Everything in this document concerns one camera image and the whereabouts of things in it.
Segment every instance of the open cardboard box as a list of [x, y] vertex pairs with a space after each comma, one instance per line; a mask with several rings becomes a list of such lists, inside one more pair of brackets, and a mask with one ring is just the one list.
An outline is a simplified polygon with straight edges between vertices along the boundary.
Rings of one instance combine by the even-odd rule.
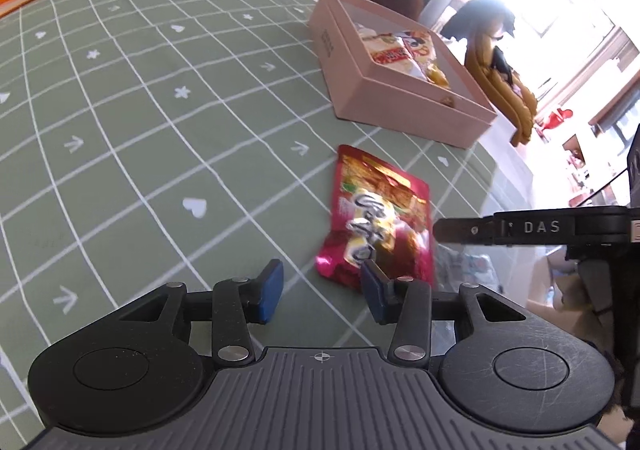
[[[375, 63], [354, 23], [378, 33], [428, 32], [450, 90]], [[308, 25], [338, 117], [461, 148], [475, 143], [495, 119], [471, 75], [419, 23], [369, 0], [319, 0]]]

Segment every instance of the star print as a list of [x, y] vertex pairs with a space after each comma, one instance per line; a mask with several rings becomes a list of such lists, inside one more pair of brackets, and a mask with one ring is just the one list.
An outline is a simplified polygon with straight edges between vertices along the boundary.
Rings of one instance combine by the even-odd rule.
[[177, 98], [181, 97], [182, 99], [187, 99], [190, 93], [191, 91], [186, 86], [182, 86], [180, 88], [175, 89], [174, 97], [177, 97]]

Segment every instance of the table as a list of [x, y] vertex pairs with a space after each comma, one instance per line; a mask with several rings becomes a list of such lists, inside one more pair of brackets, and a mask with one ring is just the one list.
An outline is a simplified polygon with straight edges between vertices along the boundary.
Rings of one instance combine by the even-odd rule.
[[[210, 289], [279, 258], [284, 293], [273, 322], [251, 327], [258, 348], [388, 345], [363, 298], [313, 268], [339, 144], [426, 180], [434, 218], [528, 207], [497, 129], [463, 151], [337, 120], [313, 7], [37, 0], [0, 20], [4, 450], [42, 428], [26, 390], [36, 355], [168, 281]], [[531, 251], [484, 251], [509, 294]], [[193, 328], [203, 353], [209, 328]], [[446, 350], [446, 326], [434, 336]]]

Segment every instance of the food wrapper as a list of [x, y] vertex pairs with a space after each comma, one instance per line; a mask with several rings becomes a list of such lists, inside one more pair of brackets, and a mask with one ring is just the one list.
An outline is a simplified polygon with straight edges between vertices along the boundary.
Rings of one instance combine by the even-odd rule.
[[427, 79], [402, 38], [392, 34], [371, 36], [365, 34], [366, 31], [361, 29], [360, 37], [374, 62], [421, 80]]
[[389, 278], [412, 276], [433, 285], [429, 187], [357, 148], [340, 145], [331, 231], [316, 256], [321, 276], [360, 289], [370, 259]]
[[431, 40], [429, 33], [404, 31], [396, 33], [395, 36], [402, 38], [427, 80], [438, 86], [449, 88], [447, 77], [436, 63], [436, 50], [433, 47], [433, 40]]

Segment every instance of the arrow print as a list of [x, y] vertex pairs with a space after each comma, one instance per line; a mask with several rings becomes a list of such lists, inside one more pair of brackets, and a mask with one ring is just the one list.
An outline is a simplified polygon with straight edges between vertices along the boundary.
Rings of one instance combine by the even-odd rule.
[[307, 145], [299, 143], [299, 141], [295, 141], [295, 143], [296, 145], [291, 147], [293, 152], [298, 152], [302, 156], [309, 151], [309, 147]]
[[81, 137], [78, 137], [77, 135], [73, 135], [71, 136], [71, 141], [69, 141], [68, 143], [65, 143], [65, 148], [68, 148], [69, 153], [72, 154], [73, 152], [78, 150], [79, 147], [81, 147], [83, 144], [84, 144], [84, 141], [82, 140]]
[[54, 298], [53, 303], [56, 305], [64, 304], [65, 306], [62, 308], [62, 313], [66, 315], [71, 311], [71, 308], [76, 305], [78, 295], [63, 285], [60, 286], [60, 290], [64, 293], [64, 296]]

